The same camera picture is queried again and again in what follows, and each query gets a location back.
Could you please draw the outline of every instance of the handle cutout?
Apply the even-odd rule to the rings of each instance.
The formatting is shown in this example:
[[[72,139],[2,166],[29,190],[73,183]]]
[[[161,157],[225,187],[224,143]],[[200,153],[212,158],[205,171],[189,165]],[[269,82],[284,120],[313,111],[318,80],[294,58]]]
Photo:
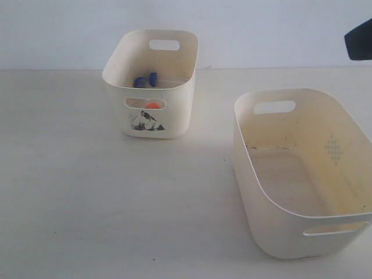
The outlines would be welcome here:
[[[180,43],[173,40],[151,40],[150,49],[155,51],[177,51],[180,49]]]
[[[285,113],[292,112],[296,108],[294,101],[277,101],[258,103],[253,108],[253,112],[257,115],[265,115],[269,113]]]
[[[161,99],[127,98],[126,105],[132,109],[164,109],[167,104]]]
[[[305,231],[303,231],[303,234],[307,237],[313,237],[317,235],[353,233],[357,230],[361,230],[366,225],[368,225],[368,222],[357,222],[342,225],[323,225],[308,228]]]

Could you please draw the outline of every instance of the orange object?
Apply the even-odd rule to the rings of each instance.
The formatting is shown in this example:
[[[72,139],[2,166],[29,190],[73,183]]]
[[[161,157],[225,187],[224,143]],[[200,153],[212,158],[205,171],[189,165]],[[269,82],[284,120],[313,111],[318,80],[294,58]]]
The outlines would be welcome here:
[[[146,108],[147,109],[160,109],[160,106],[157,103],[149,103]]]

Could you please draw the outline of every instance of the blue bottle cap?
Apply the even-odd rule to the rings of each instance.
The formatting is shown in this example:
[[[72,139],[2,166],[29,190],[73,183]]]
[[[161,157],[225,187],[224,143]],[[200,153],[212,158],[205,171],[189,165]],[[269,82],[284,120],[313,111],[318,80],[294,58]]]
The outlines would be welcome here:
[[[151,73],[149,77],[149,83],[155,87],[158,84],[158,73]]]
[[[137,77],[134,80],[134,88],[146,88],[146,79],[144,77]]]

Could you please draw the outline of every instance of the plastic bin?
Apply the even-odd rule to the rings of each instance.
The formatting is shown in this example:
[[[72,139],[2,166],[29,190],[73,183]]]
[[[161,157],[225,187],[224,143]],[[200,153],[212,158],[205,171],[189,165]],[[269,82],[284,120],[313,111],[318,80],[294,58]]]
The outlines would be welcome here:
[[[240,97],[233,162],[253,238],[274,257],[338,252],[372,221],[371,142],[325,93]]]
[[[198,39],[187,31],[137,30],[125,35],[102,77],[122,130],[133,137],[175,138],[189,126]],[[137,77],[174,77],[184,83],[134,88]],[[146,108],[156,103],[159,108]]]

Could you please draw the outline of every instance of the printed mountain picture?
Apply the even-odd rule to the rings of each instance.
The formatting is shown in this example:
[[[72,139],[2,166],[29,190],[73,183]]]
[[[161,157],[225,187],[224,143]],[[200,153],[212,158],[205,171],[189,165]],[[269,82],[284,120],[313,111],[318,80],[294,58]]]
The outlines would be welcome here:
[[[133,130],[138,131],[163,131],[165,128],[156,121],[149,113],[144,110],[141,115],[131,117],[131,127]]]

